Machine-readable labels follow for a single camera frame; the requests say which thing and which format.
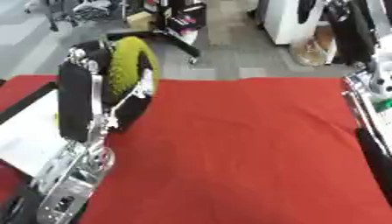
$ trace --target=green fuzzy object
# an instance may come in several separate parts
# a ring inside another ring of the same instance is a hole
[[[115,96],[121,96],[135,86],[139,80],[139,55],[144,53],[151,66],[154,77],[154,92],[158,87],[158,62],[152,50],[140,39],[135,37],[122,38],[115,43],[115,52],[109,69],[109,84]]]

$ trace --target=box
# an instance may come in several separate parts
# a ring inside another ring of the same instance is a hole
[[[142,11],[137,14],[127,17],[128,24],[134,32],[147,32],[151,30],[151,22],[154,17],[147,11]]]

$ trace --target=floor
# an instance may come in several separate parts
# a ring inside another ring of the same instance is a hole
[[[24,13],[27,0],[0,0],[0,79],[19,74],[56,74],[73,44],[97,39],[122,28],[116,21],[86,23],[77,28],[60,23],[50,32],[37,12]],[[150,43],[161,65],[161,77],[178,80],[235,80],[248,77],[340,77],[345,66],[307,67],[295,63],[285,47],[276,47],[258,31],[245,11],[256,0],[208,0],[208,26],[195,45],[202,59],[190,66],[186,55],[163,43]]]

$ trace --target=white cabinet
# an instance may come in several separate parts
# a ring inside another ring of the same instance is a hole
[[[277,45],[307,39],[313,35],[321,17],[324,4],[318,0],[304,24],[298,23],[298,0],[270,0],[264,28]]]

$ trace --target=white paper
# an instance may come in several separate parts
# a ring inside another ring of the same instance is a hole
[[[67,144],[55,118],[57,104],[53,90],[0,125],[0,159],[36,177]]]

